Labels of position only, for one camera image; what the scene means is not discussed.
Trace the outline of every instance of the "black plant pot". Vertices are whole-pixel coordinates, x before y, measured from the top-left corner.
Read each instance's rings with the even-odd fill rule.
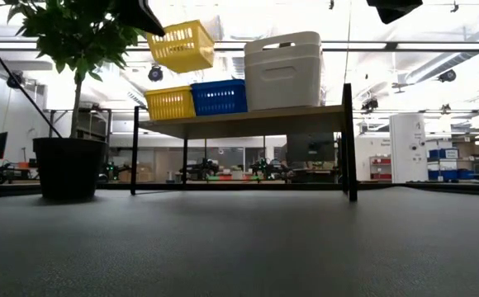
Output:
[[[86,200],[94,196],[107,144],[96,140],[34,139],[43,197]]]

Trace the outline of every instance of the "wooden shelf top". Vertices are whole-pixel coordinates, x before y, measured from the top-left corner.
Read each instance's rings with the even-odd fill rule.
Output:
[[[175,120],[141,121],[140,128],[180,139],[219,139],[340,132],[343,106],[293,107]]]

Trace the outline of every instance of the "potted plant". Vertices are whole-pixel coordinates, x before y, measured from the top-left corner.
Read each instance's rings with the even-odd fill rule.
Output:
[[[66,67],[74,72],[70,138],[34,139],[43,196],[66,200],[93,197],[107,144],[76,138],[83,80],[89,76],[101,81],[94,70],[105,62],[124,68],[126,47],[137,45],[143,31],[123,21],[130,18],[127,6],[121,8],[125,5],[122,0],[4,0],[0,4],[6,5],[10,6],[9,21],[16,14],[25,17],[17,34],[37,38],[38,57],[49,55],[58,73]],[[159,24],[159,30],[152,33],[163,35],[164,31]]]

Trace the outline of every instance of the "yellow basket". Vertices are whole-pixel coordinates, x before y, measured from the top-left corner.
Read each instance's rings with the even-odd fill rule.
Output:
[[[196,116],[190,87],[172,87],[145,93],[152,120],[181,119]]]
[[[211,68],[214,40],[199,20],[164,28],[166,35],[148,34],[148,45],[155,62],[176,73]]]

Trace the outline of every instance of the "dark gray floor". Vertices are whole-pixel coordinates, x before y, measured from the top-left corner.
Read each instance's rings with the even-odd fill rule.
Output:
[[[479,295],[479,196],[98,195],[0,198],[0,295]]]

